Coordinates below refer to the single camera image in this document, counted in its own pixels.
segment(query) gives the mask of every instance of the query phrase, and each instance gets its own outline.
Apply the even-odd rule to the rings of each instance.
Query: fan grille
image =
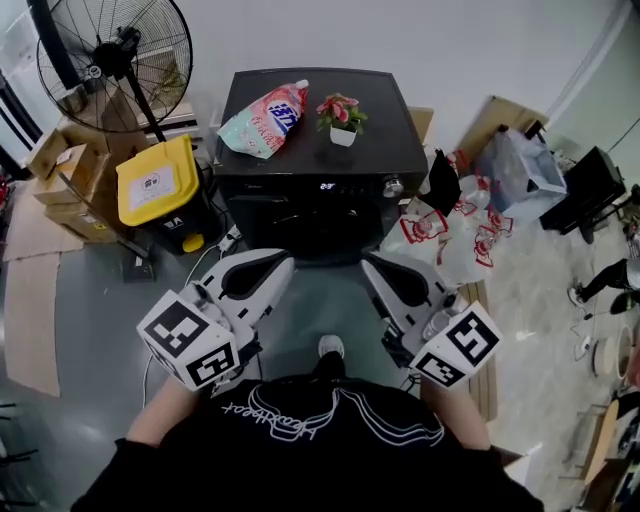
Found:
[[[130,28],[140,34],[131,66],[156,122],[181,101],[191,77],[193,53],[184,18],[172,0],[60,0],[51,15],[86,91],[86,104],[78,111],[85,102],[78,103],[78,93],[66,90],[40,41],[40,79],[64,115],[109,132],[144,126],[147,119],[128,80],[102,74],[94,55],[96,48],[121,40]]]

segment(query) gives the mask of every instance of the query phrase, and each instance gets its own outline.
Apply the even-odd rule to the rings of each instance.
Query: white wall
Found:
[[[429,141],[445,149],[491,94],[549,109],[619,2],[177,0],[193,37],[200,123],[221,112],[235,71],[373,69],[392,72],[408,104],[435,108]]]
[[[2,9],[0,9],[0,34],[4,34],[5,30],[27,9],[26,0],[4,0]],[[4,70],[11,87],[16,96],[23,103],[25,109],[29,112],[36,124],[43,130],[47,131],[53,128],[60,119],[60,112],[49,100],[38,75],[38,68],[35,62],[26,67],[22,71],[18,71],[8,76],[7,70]],[[18,140],[13,131],[0,119],[0,144],[7,152],[17,161],[26,157],[29,150]]]
[[[549,128],[554,150],[580,160],[593,146],[609,149],[640,117],[640,15],[631,13],[606,57]],[[627,180],[640,183],[640,126],[610,153]]]

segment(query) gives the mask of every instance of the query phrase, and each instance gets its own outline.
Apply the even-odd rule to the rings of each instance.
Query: yellow lid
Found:
[[[118,214],[139,226],[187,204],[198,190],[191,138],[160,142],[118,165]]]

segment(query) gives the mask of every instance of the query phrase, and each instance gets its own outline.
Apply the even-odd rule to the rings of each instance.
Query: potted plant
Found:
[[[329,126],[331,142],[346,147],[353,144],[357,134],[363,133],[362,121],[368,119],[364,112],[360,112],[358,100],[340,93],[327,96],[316,111],[320,114],[316,123],[318,131]]]

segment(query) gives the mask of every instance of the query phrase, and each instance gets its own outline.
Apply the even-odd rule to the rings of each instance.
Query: black and white marker cube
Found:
[[[495,322],[479,302],[474,302],[431,338],[410,366],[436,384],[453,388],[473,376],[501,341]]]
[[[240,364],[234,335],[171,290],[137,329],[156,360],[191,390]]]

